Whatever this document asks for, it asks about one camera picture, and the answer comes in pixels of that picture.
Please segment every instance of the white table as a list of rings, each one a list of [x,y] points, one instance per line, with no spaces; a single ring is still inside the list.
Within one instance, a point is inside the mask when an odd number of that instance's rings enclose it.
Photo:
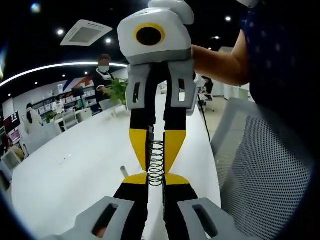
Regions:
[[[163,137],[165,99],[166,95],[156,97],[156,140]],[[187,178],[199,198],[209,198],[220,207],[214,156],[198,109],[187,117],[186,126],[187,137],[171,173]],[[54,138],[17,167],[12,180],[13,206],[36,237],[64,233],[80,213],[103,197],[112,197],[124,180],[121,166],[129,175],[142,172],[129,127],[130,117],[124,110],[116,118],[104,111]],[[149,193],[143,236],[166,239],[162,187],[150,186]]]

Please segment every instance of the air vent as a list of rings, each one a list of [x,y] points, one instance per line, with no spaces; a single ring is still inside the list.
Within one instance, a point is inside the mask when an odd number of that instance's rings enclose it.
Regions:
[[[79,20],[65,35],[60,45],[88,47],[111,31],[111,27],[93,21]]]

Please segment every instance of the green plant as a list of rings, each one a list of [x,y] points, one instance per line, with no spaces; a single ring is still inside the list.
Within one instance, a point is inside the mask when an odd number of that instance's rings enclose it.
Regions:
[[[55,112],[50,112],[48,113],[46,116],[45,116],[45,122],[47,124],[49,124],[51,122],[52,119],[54,119],[56,116],[56,113]]]
[[[111,93],[109,94],[112,102],[117,103],[120,100],[123,105],[127,104],[126,89],[128,83],[128,79],[121,79],[118,77],[112,81],[110,86]]]

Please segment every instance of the metal spring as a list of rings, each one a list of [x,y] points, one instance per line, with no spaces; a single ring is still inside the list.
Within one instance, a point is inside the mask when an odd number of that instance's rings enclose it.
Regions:
[[[164,142],[152,141],[150,144],[149,184],[154,187],[162,185],[164,175]]]

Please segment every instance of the person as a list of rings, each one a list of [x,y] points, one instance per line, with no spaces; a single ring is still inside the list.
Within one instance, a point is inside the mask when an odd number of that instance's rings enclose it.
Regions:
[[[15,153],[15,155],[19,158],[20,161],[25,159],[24,152],[17,146],[14,146],[12,140],[7,134],[2,135],[1,137],[2,146],[4,149],[4,153],[7,153],[10,149]]]
[[[52,105],[52,111],[57,115],[61,115],[65,112],[64,103],[61,101],[60,96],[55,96],[55,102]]]
[[[26,121],[24,123],[25,132],[30,135],[33,132],[41,129],[43,126],[43,121],[41,116],[35,111],[32,107],[32,104],[29,103],[26,106]]]
[[[93,74],[92,81],[95,87],[95,98],[97,103],[110,99],[110,85],[114,76],[109,73],[111,57],[107,54],[102,54],[98,57],[98,67]]]
[[[202,90],[202,94],[205,95],[205,97],[208,99],[208,100],[213,100],[212,99],[212,96],[211,96],[211,93],[212,93],[212,90],[214,88],[214,83],[212,82],[212,80],[206,76],[202,76],[202,78],[205,80],[205,84],[204,84],[204,87],[203,87],[203,90]]]
[[[316,50],[307,49],[315,41],[297,31],[297,5],[279,0],[257,2],[241,21],[241,30],[231,54],[192,46],[195,71],[227,85],[250,83],[250,93],[258,105],[277,113],[319,159],[316,123]],[[308,95],[308,100],[298,98]]]

